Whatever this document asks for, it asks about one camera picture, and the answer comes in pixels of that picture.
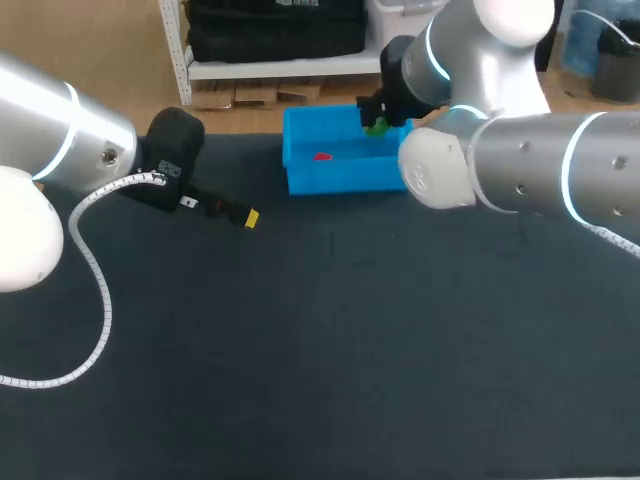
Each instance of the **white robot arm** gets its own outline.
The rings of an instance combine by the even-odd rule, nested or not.
[[[0,52],[0,292],[40,282],[62,253],[33,180],[86,194],[129,175],[137,146],[126,118]]]
[[[550,113],[534,54],[553,17],[553,0],[452,0],[383,52],[363,125],[450,106],[400,150],[405,183],[431,208],[484,204],[637,235],[640,112]]]

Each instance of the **dark table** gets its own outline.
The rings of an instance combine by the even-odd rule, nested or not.
[[[87,214],[112,338],[76,383],[0,388],[0,478],[640,472],[640,262],[540,217],[289,198],[280,142],[210,137],[199,160],[255,231],[120,195]],[[66,218],[77,200],[50,195]],[[68,373],[101,326],[67,242],[0,296],[0,373]]]

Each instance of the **gray cylinder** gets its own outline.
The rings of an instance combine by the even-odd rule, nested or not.
[[[131,122],[72,86],[0,52],[0,164],[88,193],[127,175]]]
[[[640,225],[640,112],[497,119],[469,155],[495,207],[617,232]]]

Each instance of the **green object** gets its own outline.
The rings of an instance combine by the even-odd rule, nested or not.
[[[364,133],[366,133],[368,137],[383,137],[390,128],[386,118],[378,117],[376,124],[373,127],[366,127]]]

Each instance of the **blue plastic tray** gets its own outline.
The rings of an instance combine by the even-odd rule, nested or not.
[[[409,122],[383,137],[367,137],[355,105],[289,108],[283,161],[291,195],[406,190],[398,149]],[[331,160],[316,160],[318,154]]]

